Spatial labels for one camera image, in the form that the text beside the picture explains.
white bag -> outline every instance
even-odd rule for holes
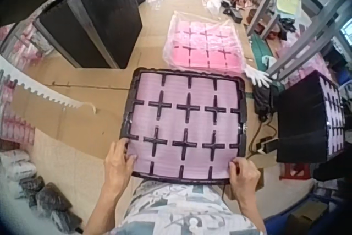
[[[32,177],[37,173],[37,168],[31,162],[16,162],[10,165],[6,170],[7,178],[12,181]]]
[[[29,161],[29,155],[27,152],[22,150],[0,152],[0,161],[2,166],[6,169],[16,162]]]
[[[7,184],[9,191],[14,198],[23,198],[25,196],[22,187],[19,185],[19,182],[8,180]]]

person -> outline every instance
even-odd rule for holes
[[[136,189],[123,222],[116,227],[115,209],[133,171],[136,156],[127,157],[128,139],[112,143],[105,159],[105,181],[84,229],[85,235],[157,234],[264,234],[256,205],[255,188],[260,172],[253,162],[235,158],[229,163],[230,185],[242,213],[232,213],[208,185],[143,181]]]

yellow note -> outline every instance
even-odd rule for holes
[[[276,7],[281,12],[295,15],[298,8],[301,8],[301,0],[277,0]]]

hand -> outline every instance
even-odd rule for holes
[[[125,191],[133,171],[136,155],[129,157],[125,154],[128,139],[122,138],[111,143],[110,150],[104,161],[105,182],[102,191],[110,198],[118,198]]]
[[[229,163],[229,167],[231,188],[240,207],[255,203],[255,189],[260,172],[254,163],[237,157]]]

serrated white strip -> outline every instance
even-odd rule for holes
[[[92,103],[77,101],[48,88],[47,86],[30,78],[28,75],[22,73],[15,66],[6,61],[2,56],[0,56],[0,70],[4,71],[3,75],[5,78],[9,76],[11,81],[17,81],[18,85],[23,86],[25,89],[30,90],[31,93],[37,94],[44,99],[74,108],[79,108],[83,105],[90,105],[93,108],[94,113],[96,113],[96,108]]]

